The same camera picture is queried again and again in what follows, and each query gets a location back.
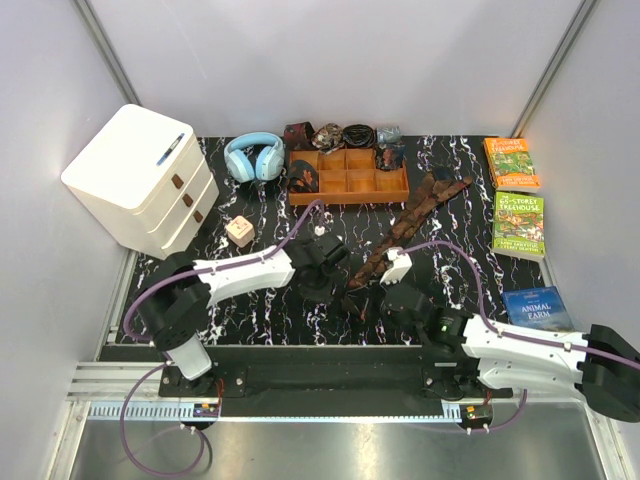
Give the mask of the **brown floral long tie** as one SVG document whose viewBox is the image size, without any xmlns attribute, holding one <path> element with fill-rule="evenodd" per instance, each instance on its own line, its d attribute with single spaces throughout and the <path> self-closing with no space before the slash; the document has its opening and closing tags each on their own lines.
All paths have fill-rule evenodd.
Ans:
<svg viewBox="0 0 640 480">
<path fill-rule="evenodd" d="M 473 183 L 471 176 L 455 179 L 446 168 L 428 171 L 417 189 L 409 196 L 405 208 L 360 269 L 351 276 L 347 290 L 364 287 L 383 272 L 385 252 L 406 247 L 426 218 Z"/>
</svg>

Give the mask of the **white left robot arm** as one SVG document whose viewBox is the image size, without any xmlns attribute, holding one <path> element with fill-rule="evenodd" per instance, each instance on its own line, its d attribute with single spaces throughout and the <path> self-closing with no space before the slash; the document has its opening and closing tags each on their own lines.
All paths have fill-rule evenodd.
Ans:
<svg viewBox="0 0 640 480">
<path fill-rule="evenodd" d="M 324 234 L 290 239 L 264 250 L 216 261 L 192 261 L 183 253 L 168 257 L 133 303 L 150 341 L 181 374 L 181 384 L 196 396 L 215 386 L 213 360 L 198 338 L 217 303 L 254 291 L 294 284 L 304 298 L 327 303 L 339 266 L 349 250 Z"/>
</svg>

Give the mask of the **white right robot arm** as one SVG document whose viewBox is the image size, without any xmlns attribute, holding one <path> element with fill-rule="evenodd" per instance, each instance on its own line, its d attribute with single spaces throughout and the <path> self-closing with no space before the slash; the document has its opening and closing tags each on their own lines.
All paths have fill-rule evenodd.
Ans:
<svg viewBox="0 0 640 480">
<path fill-rule="evenodd" d="M 413 335 L 434 362 L 456 367 L 463 395 L 486 388 L 553 393 L 614 420 L 639 420 L 639 352 L 608 326 L 594 324 L 587 333 L 518 327 L 436 305 L 407 283 L 373 295 L 350 289 L 341 307 L 359 319 L 378 311 Z"/>
</svg>

